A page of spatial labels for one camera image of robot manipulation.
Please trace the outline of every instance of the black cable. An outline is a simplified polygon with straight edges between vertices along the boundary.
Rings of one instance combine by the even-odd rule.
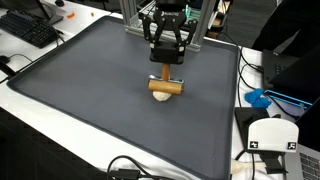
[[[283,107],[282,107],[275,99],[273,99],[272,97],[270,97],[269,95],[267,95],[267,94],[265,94],[265,93],[264,93],[263,95],[264,95],[265,97],[271,99],[271,100],[278,106],[278,108],[279,108],[282,112],[284,112],[286,115],[292,117],[292,118],[295,119],[295,120],[298,120],[298,119],[299,119],[299,116],[292,115],[292,114],[288,113],[286,110],[284,110]]]
[[[22,67],[21,69],[19,69],[19,70],[17,71],[17,73],[20,73],[21,71],[23,71],[23,70],[25,70],[26,68],[30,67],[31,65],[35,64],[35,63],[38,62],[40,59],[41,59],[41,58],[38,58],[37,60],[32,61],[32,63],[29,63],[28,65]]]
[[[252,180],[254,180],[254,176],[256,174],[256,164],[254,163],[254,155],[253,153],[251,154],[251,157],[252,157]]]
[[[248,63],[248,61],[246,60],[246,58],[243,56],[243,46],[242,46],[241,49],[240,49],[240,55],[241,55],[243,61],[244,61],[246,64],[250,64],[250,63]],[[263,69],[262,66],[258,66],[258,65],[255,65],[255,64],[251,64],[251,65],[249,65],[249,66],[250,66],[251,68],[257,70],[258,72],[263,73],[263,70],[264,70],[264,69]]]
[[[246,64],[250,64],[250,63],[248,63],[248,61],[247,61],[247,60],[244,58],[244,56],[243,56],[243,52],[242,52],[243,46],[240,48],[240,46],[238,45],[238,43],[236,43],[227,33],[225,33],[225,32],[220,32],[220,33],[222,33],[222,34],[224,34],[225,36],[227,36],[227,37],[232,41],[232,43],[235,44],[235,45],[240,49],[240,56],[243,58],[243,60],[245,61]],[[250,66],[251,68],[255,69],[255,70],[258,71],[258,72],[263,72],[263,71],[261,71],[261,70],[263,69],[261,66],[253,65],[253,64],[251,64],[251,65],[249,65],[249,66]]]
[[[23,54],[14,54],[14,55],[11,55],[11,56],[9,57],[9,59],[11,59],[13,56],[22,56],[22,57],[26,58],[28,61],[32,62],[32,60],[31,60],[30,58],[28,58],[27,56],[25,56],[25,55],[23,55]]]
[[[246,152],[245,150],[242,150],[242,151],[236,156],[235,160],[238,161],[245,152]]]
[[[239,73],[239,79],[238,79],[238,101],[239,101],[239,107],[242,107],[242,105],[241,105],[241,99],[240,99],[240,81],[241,81],[241,74]]]
[[[59,37],[60,37],[60,35],[59,35],[59,32],[56,30],[56,29],[54,29],[54,33],[56,34],[56,43],[57,43],[57,47],[59,47]]]
[[[140,178],[151,178],[151,179],[163,179],[163,180],[174,180],[171,178],[163,177],[163,176],[149,176],[149,175],[140,175]]]
[[[247,87],[249,87],[250,89],[255,89],[254,87],[250,86],[250,85],[244,80],[244,78],[243,78],[243,76],[242,76],[242,72],[243,72],[244,68],[245,68],[246,66],[249,66],[249,65],[250,65],[250,64],[245,64],[245,65],[243,65],[241,71],[240,71],[240,69],[238,69],[238,70],[239,70],[239,78],[242,80],[242,82],[243,82]]]
[[[218,36],[216,37],[216,39],[218,39],[219,40],[219,37],[220,37],[220,34],[222,33],[222,31],[221,32],[219,32],[219,34],[218,34]]]
[[[60,36],[60,33],[59,33],[59,39],[60,39],[63,43],[66,42],[66,41]]]
[[[131,161],[140,171],[142,171],[145,175],[140,175],[141,178],[152,178],[152,179],[164,179],[164,180],[173,180],[171,178],[167,178],[167,177],[162,177],[162,176],[153,176],[151,175],[150,173],[148,173],[146,170],[144,170],[140,165],[139,163],[133,159],[132,157],[130,156],[126,156],[126,155],[121,155],[121,156],[118,156],[118,157],[115,157],[110,163],[109,163],[109,166],[108,166],[108,169],[107,169],[107,173],[110,172],[111,170],[111,166],[112,164],[118,160],[118,159],[127,159],[129,161]]]
[[[226,25],[225,25],[225,26],[226,26],[226,32],[225,32],[225,33],[228,33],[228,18],[226,19]]]
[[[2,84],[3,82],[5,82],[6,80],[8,80],[8,77],[4,78],[4,80],[0,81],[0,84]]]

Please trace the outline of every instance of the white table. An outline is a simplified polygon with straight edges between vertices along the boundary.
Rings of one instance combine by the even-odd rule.
[[[59,9],[58,14],[64,16],[64,20],[55,24],[54,27],[64,32],[66,40],[72,38],[77,33],[89,26],[98,18],[110,15],[110,12],[102,11],[87,6],[74,4],[65,1],[65,6]],[[75,13],[71,19],[66,18],[66,15]],[[121,18],[119,14],[111,16]],[[15,38],[6,32],[0,30],[0,55],[10,56],[12,54],[24,54],[36,60],[42,55],[56,47],[56,43],[52,43],[43,49],[38,49],[18,38]],[[261,53],[258,51],[244,48],[244,55],[248,61],[254,64],[261,63]],[[23,57],[16,56],[8,64],[12,69],[19,70],[29,62]],[[246,81],[254,87],[261,87],[261,75],[250,68],[246,68],[243,72]],[[0,72],[0,81],[5,78],[5,74]],[[243,96],[250,91],[243,83],[240,85],[240,94]],[[250,106],[242,99],[243,106]],[[89,126],[73,117],[65,115],[55,109],[49,108],[32,99],[22,96],[7,87],[5,83],[0,84],[0,106],[10,112],[17,118],[29,124],[39,132],[56,141],[66,149],[83,158],[92,165],[106,169],[109,162],[118,155],[128,155],[144,164],[148,171],[154,175],[163,175],[175,179],[198,179],[197,177],[173,166],[166,161],[159,159],[141,149],[138,149],[128,143],[125,143],[103,131],[100,131],[92,126]],[[268,109],[270,115],[280,113],[279,109],[271,106]],[[233,123],[232,137],[232,157],[235,157],[243,149],[239,136],[239,131],[236,122]],[[241,158],[242,161],[251,161],[251,156],[245,154]],[[116,161],[114,167],[134,168],[134,166],[126,161]],[[250,179],[251,170],[243,171],[233,176],[233,179]],[[266,175],[259,171],[256,172],[256,179],[273,180],[282,179],[282,175]]]

